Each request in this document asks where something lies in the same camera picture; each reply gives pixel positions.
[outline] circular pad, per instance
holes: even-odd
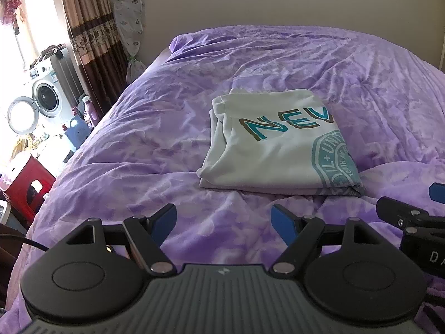
[[[90,262],[73,262],[59,267],[53,274],[54,283],[65,290],[92,289],[105,278],[105,271]]]
[[[304,285],[331,315],[362,324],[412,317],[426,294],[419,267],[395,247],[379,244],[355,244],[315,259]]]
[[[61,245],[23,275],[21,290],[31,316],[60,324],[110,317],[139,295],[141,269],[96,245]]]
[[[394,272],[378,262],[354,262],[343,270],[345,280],[358,289],[379,291],[389,287],[395,280]]]

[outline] washing machine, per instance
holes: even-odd
[[[14,99],[8,108],[9,126],[17,134],[28,134],[41,123],[49,135],[61,134],[83,94],[67,48],[36,64],[29,74],[25,95]]]

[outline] blue water jug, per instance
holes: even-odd
[[[85,139],[90,135],[91,131],[86,124],[78,115],[74,115],[74,118],[70,120],[70,126],[67,127],[65,124],[62,126],[64,135],[66,136],[71,150],[73,152],[77,151]]]

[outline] bed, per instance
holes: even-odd
[[[270,224],[279,203],[329,224],[358,216],[391,243],[401,232],[381,222],[386,195],[444,215],[428,187],[445,182],[445,75],[375,36],[310,26],[232,26],[180,35],[166,62],[131,84],[57,179],[28,237],[47,246],[86,218],[106,224],[177,206],[163,250],[187,262],[270,265],[285,244]],[[196,170],[210,146],[211,100],[231,89],[310,89],[334,116],[366,195],[308,197],[199,187]],[[23,246],[0,333],[30,318],[19,293],[23,271],[42,252]],[[429,279],[433,293],[444,283]],[[420,325],[434,332],[423,317]]]

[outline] black cable cord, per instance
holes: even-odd
[[[431,304],[432,306],[440,306],[441,308],[445,308],[445,298],[437,295],[426,294],[423,301]]]
[[[17,240],[17,241],[21,241],[24,244],[30,245],[30,246],[34,246],[37,249],[40,249],[42,251],[48,251],[48,247],[46,247],[45,245],[42,245],[38,242],[35,242],[33,240],[27,239],[26,237],[22,237],[22,236],[18,236],[18,235],[13,235],[13,234],[0,234],[0,240]]]
[[[423,312],[426,314],[428,319],[434,324],[439,333],[445,334],[445,322],[442,320],[439,314],[437,314],[434,311],[434,309],[429,305],[425,305],[423,307]]]

